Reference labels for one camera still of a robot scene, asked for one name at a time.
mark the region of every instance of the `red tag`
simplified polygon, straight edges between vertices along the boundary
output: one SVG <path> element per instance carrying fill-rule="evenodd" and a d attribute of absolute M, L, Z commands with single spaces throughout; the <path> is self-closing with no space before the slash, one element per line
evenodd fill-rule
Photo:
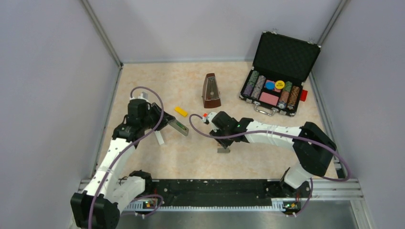
<path fill-rule="evenodd" d="M 305 102 L 305 100 L 307 99 L 307 95 L 308 95 L 308 91 L 302 90 L 300 100 Z"/>

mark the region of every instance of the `white wall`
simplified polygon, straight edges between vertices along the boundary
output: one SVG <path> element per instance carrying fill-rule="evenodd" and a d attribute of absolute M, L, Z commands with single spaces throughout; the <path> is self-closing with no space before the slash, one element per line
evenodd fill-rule
<path fill-rule="evenodd" d="M 378 228 L 404 228 L 405 1 L 351 1 L 314 75 Z"/>
<path fill-rule="evenodd" d="M 78 0 L 3 0 L 0 31 L 0 228 L 66 228 L 117 67 Z"/>
<path fill-rule="evenodd" d="M 123 62 L 251 60 L 260 34 L 318 39 L 340 0 L 90 0 Z"/>

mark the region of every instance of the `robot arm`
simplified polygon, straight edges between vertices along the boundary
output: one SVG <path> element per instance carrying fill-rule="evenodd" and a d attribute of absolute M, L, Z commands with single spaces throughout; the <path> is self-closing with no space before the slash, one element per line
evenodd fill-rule
<path fill-rule="evenodd" d="M 209 113 L 203 118 L 203 122 L 212 126 L 211 136 L 229 136 L 244 132 L 262 131 L 261 133 L 246 134 L 234 138 L 216 139 L 224 148 L 233 142 L 246 142 L 272 144 L 294 151 L 299 162 L 289 168 L 281 179 L 281 183 L 284 182 L 293 189 L 297 189 L 314 175 L 324 176 L 333 155 L 322 147 L 290 137 L 273 135 L 272 132 L 304 137 L 336 149 L 334 142 L 316 124 L 311 122 L 306 122 L 300 127 L 268 125 L 251 118 L 242 118 L 238 122 L 223 111 Z"/>
<path fill-rule="evenodd" d="M 123 185 L 116 190 L 114 187 L 125 163 L 138 146 L 132 143 L 143 137 L 145 131 L 153 128 L 160 119 L 161 108 L 155 103 L 149 103 L 146 97 L 146 94 L 141 94 L 137 99 L 129 101 L 128 114 L 124 117 L 123 122 L 114 129 L 107 154 L 95 175 L 82 193 L 73 194 L 70 203 L 78 227 L 87 228 L 92 199 L 107 172 L 108 176 L 101 186 L 94 204 L 93 228 L 115 228 L 124 208 L 145 191 L 145 179 L 148 174 L 144 172 L 134 176 L 130 175 Z M 188 128 L 166 112 L 164 112 L 163 119 L 156 131 L 160 131 L 167 124 L 173 126 L 183 135 L 188 134 Z M 125 153 L 116 159 L 122 151 Z M 112 168 L 109 168 L 114 160 L 117 160 L 116 163 Z"/>

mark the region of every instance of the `metronome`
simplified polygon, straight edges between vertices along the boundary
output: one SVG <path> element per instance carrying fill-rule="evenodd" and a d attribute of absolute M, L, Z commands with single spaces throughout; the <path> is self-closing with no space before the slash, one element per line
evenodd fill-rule
<path fill-rule="evenodd" d="M 214 73 L 208 73 L 205 76 L 204 86 L 202 87 L 202 103 L 204 108 L 216 108 L 221 106 L 219 98 L 218 85 Z"/>

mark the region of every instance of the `small yellow object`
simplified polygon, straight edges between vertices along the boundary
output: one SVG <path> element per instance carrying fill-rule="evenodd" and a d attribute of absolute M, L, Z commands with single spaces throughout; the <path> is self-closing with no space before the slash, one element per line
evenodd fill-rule
<path fill-rule="evenodd" d="M 283 89 L 285 86 L 286 86 L 286 84 L 285 84 L 284 81 L 282 81 L 282 80 L 277 81 L 277 82 L 276 82 L 276 85 L 275 85 L 275 87 L 276 87 L 277 89 Z"/>
<path fill-rule="evenodd" d="M 187 114 L 188 114 L 186 111 L 184 111 L 183 109 L 181 109 L 181 108 L 178 107 L 178 106 L 175 107 L 174 110 L 177 111 L 179 114 L 183 115 L 184 117 L 186 117 Z"/>

